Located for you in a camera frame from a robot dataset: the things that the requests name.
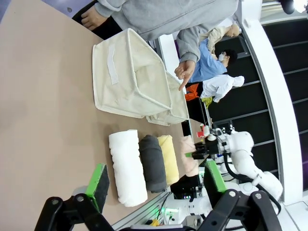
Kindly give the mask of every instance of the black cable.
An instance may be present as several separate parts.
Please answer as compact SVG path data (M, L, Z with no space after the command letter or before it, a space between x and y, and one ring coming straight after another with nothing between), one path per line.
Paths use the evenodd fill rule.
M228 154L227 154L227 153L224 153L224 154L223 154L223 157L224 157L225 162L227 163L227 164L226 164L226 169L227 169L227 171L229 172L229 174L230 174L232 177L236 178L237 180L248 181L248 182L250 182L250 183L253 181L251 178L249 178L249 177L247 177L247 176L244 176L244 175L241 175L241 174L235 174L234 172L232 172L232 170L230 169L229 164L228 164ZM270 200L277 206L277 208L278 208L278 214L280 214L281 205L279 204L279 202L278 202L267 190L265 190L261 185L258 184L258 185L256 185L256 187L257 187L259 190L262 190L262 191L264 191L264 192L267 193L267 195L269 196Z
M159 209L159 211L158 211L157 220L158 220L159 215L160 215L160 213L161 213L161 211L162 211L162 208L163 208L163 206L164 206L164 204L165 204L165 202L166 202L166 199L167 199L170 195L171 195L171 192L169 192L169 194L168 194L168 195L166 196L166 198L164 199L164 201L163 201L163 203L162 203L162 206L160 207L160 209Z
M214 135L214 136L216 136L216 137L220 140L220 142L222 142L222 143L223 143L222 139L221 139L218 135L213 134L213 133L211 133L211 134L212 134L212 135Z
M217 165L222 165L224 162L216 163ZM228 164L232 164L232 162L228 162Z
M225 228L225 231L240 230L243 228L244 228L243 226L236 226L236 227L231 227L231 228Z
M232 181L232 180L234 180L235 178L232 178L232 179L230 179L230 180L225 180L225 182L230 182L230 181Z
M169 222L170 222L171 218L172 218L172 216L170 216L170 217L169 217L168 224L169 224ZM167 224L167 225L168 225L168 224Z

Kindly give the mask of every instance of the face mask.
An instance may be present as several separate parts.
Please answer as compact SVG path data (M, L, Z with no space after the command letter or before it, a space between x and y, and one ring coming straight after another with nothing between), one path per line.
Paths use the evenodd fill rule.
M220 54L219 56L218 56L218 60L220 61L220 62L222 62L223 61L223 59L224 59L224 55L223 54Z

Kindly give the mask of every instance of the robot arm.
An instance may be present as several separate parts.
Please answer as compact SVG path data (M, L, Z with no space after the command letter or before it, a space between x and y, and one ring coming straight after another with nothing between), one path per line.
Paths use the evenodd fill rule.
M256 165L251 157L251 153L245 150L238 150L231 153L231 159L236 171L242 175L251 178L252 184L261 185L267 190L276 200L282 194L283 188L280 181L270 172L263 172Z

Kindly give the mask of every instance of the rolled towel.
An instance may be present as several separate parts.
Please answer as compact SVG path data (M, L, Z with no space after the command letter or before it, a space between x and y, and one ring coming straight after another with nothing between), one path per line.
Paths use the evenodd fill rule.
M139 205L148 199L138 141L137 130L109 135L117 194L119 202L126 207Z
M180 179L180 176L172 136L160 136L158 137L158 142L163 151L167 184L173 184Z
M195 152L196 148L193 143L192 136L184 136L181 138L181 159L185 169L185 175L193 177L199 174L198 160L194 160L192 157L186 157L186 153Z
M157 137L146 135L139 142L139 151L146 189L153 193L162 192L167 182L163 153Z

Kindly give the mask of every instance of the black wall panel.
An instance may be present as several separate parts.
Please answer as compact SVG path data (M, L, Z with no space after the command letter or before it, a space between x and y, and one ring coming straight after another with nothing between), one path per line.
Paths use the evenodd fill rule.
M278 171L277 171L277 172L273 172L273 175L274 175L277 179L279 179L279 173L278 173Z
M275 142L253 147L255 164L262 171L278 169Z
M284 76L292 101L308 98L308 70Z
M187 101L186 104L189 113L189 118L205 124L207 121L206 113L205 113L204 103L201 102L200 98Z
M303 187L304 190L308 189L308 164L303 165Z
M236 131L248 131L255 144L274 139L270 114L268 112L235 119L232 123Z
M273 47L308 40L308 20L282 22L263 27Z
M245 83L260 80L251 56L236 60L234 64L228 66L227 70L232 77L244 76Z
M308 161L308 132L299 135L300 147L302 151L302 160Z
M232 89L219 103L211 103L209 113L213 121L267 109L260 83Z
M308 43L281 47L274 51L283 72L308 67Z
M308 129L308 101L293 104L298 131Z
M238 53L244 52L244 49L238 37L218 42L215 45L215 54L219 55L226 49L233 49Z

